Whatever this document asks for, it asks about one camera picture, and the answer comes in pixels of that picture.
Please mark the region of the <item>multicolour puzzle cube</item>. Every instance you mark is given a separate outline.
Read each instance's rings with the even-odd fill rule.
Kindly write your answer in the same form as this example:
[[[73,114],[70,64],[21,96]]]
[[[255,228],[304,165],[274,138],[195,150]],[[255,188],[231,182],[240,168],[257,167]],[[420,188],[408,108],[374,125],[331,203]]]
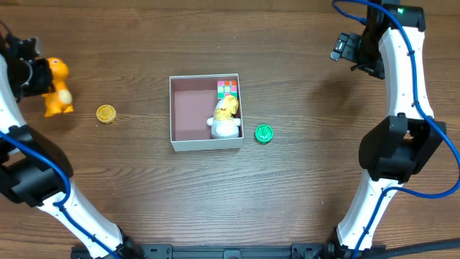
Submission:
[[[224,99],[226,96],[238,97],[238,81],[218,81],[217,98]]]

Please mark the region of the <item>green round disc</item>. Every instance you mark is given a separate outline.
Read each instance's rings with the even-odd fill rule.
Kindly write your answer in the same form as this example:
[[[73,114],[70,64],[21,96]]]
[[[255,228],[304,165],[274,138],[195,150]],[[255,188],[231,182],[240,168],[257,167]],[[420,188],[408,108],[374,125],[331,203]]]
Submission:
[[[273,138],[274,132],[268,124],[260,124],[254,131],[254,137],[257,142],[262,144],[269,143]]]

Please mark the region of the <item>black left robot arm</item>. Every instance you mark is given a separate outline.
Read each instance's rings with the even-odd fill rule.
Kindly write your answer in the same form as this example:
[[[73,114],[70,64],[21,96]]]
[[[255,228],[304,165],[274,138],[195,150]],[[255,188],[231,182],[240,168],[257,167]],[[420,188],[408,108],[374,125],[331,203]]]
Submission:
[[[24,97],[42,96],[46,117],[73,111],[67,65],[41,59],[39,44],[36,37],[1,37],[1,194],[60,221],[83,244],[71,250],[72,258],[144,258],[141,247],[81,193],[65,153],[19,110]]]

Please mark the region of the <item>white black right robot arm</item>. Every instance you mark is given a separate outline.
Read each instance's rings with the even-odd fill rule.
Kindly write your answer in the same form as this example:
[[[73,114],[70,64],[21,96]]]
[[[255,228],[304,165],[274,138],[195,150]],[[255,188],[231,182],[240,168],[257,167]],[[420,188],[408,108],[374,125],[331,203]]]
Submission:
[[[426,93],[423,8],[399,1],[364,1],[362,34],[342,33],[331,59],[354,63],[385,81],[385,118],[363,138],[359,164],[363,170],[346,216],[330,243],[338,258],[355,258],[372,249],[372,239],[383,214],[412,175],[421,171],[442,142],[451,145],[446,124],[434,119]]]

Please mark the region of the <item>yellow round disc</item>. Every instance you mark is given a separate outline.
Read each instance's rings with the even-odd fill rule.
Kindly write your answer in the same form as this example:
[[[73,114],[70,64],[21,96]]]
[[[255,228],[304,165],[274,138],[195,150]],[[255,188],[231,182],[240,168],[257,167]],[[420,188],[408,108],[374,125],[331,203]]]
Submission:
[[[115,121],[117,117],[117,113],[115,108],[109,104],[103,104],[96,110],[96,118],[104,123],[104,124],[111,124]]]

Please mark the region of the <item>orange dinosaur figure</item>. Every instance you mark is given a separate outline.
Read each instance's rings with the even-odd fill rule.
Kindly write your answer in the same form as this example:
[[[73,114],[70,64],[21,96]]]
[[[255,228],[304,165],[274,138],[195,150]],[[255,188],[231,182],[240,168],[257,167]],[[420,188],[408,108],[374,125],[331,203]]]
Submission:
[[[52,74],[51,83],[54,91],[42,95],[45,98],[45,117],[71,113],[74,111],[73,97],[65,82],[69,76],[69,68],[59,58],[48,58],[47,61]]]

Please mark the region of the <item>white plush duck toy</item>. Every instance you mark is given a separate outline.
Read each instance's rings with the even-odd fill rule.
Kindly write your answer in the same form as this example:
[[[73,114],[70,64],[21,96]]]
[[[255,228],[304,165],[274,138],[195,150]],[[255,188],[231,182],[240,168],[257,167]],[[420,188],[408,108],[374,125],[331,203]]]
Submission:
[[[211,128],[213,139],[229,139],[239,136],[242,120],[236,118],[238,108],[238,98],[232,95],[224,97],[217,103],[213,116],[206,121]]]

